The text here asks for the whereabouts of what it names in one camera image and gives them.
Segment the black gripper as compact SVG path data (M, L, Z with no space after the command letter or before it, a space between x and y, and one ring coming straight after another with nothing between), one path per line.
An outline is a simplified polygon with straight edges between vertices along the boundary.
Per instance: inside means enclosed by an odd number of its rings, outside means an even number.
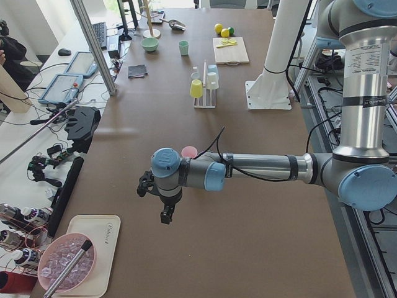
M158 188L159 197L164 204L164 209L160 213L161 223L170 224L174 213L175 205L182 199L182 188L175 187L174 189Z

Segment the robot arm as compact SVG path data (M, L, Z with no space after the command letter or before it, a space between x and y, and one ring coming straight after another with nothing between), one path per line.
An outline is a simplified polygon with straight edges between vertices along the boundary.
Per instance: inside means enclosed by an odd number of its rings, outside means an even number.
M396 35L395 1L321 1L316 39L344 48L341 139L331 153L274 155L222 153L205 149L181 157L161 148L151 157L152 193L163 202L162 223L172 222L184 187L223 189L225 179L247 176L283 183L300 180L324 187L344 204L374 211L396 197L396 174L383 148L383 118L391 39Z

